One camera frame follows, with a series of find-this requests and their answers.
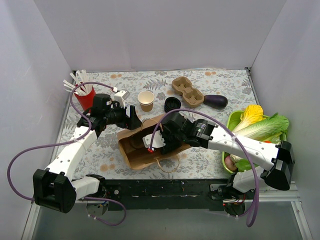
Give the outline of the brown paper bag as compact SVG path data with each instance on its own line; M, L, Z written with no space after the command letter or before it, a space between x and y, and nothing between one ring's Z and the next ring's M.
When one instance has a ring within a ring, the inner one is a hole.
M152 164L159 164L161 160L171 157L177 157L179 153L190 148L183 143L174 151L161 154L159 148L154 152L148 151L148 145L144 144L143 138L153 133L156 124L163 117L158 115L143 121L142 126L135 130L122 130L117 134L118 149L124 159L124 162L133 170L141 170Z

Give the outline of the brown paper coffee cup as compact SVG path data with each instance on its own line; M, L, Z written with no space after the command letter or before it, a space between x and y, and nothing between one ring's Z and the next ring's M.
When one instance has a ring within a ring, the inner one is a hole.
M140 107L142 111L144 112L150 112L153 109L153 103L155 96L151 91L141 91L138 94L138 102L140 104Z

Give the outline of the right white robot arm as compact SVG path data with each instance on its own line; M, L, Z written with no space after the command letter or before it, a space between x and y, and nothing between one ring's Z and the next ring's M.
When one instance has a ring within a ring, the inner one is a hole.
M205 115L203 119L190 121L176 109L165 114L153 131L152 146L162 154L170 153L187 144L209 150L219 150L249 160L257 165L250 170L234 173L225 186L227 195L237 199L259 184L281 191L288 191L294 168L292 145L287 141L266 143L235 135L223 124Z

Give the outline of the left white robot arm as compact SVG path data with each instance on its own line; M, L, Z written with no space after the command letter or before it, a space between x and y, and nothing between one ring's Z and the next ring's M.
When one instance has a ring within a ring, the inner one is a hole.
M37 205L68 213L79 199L90 196L101 200L106 196L104 177L88 174L74 180L73 176L80 160L108 125L127 130L135 130L142 125L135 106L125 106L129 95L127 90L120 90L113 96L98 93L93 97L92 107L82 113L71 143L46 169L37 169L33 174L34 201Z

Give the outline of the stack of black lids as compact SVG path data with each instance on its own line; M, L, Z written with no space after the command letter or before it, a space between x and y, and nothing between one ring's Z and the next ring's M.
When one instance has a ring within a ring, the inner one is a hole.
M179 109L181 105L182 105L181 101L178 98L168 97L165 99L165 102L164 102L164 111L168 113L174 109Z

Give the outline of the brown cardboard cup carrier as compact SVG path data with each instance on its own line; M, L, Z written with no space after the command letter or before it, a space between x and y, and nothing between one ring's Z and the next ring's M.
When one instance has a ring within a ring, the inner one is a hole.
M145 148L142 138L138 136L132 136L129 140L129 145L135 150Z
M204 95L193 87L192 82L185 76L180 76L171 82L175 93L182 96L183 101L190 107L196 108L204 102Z

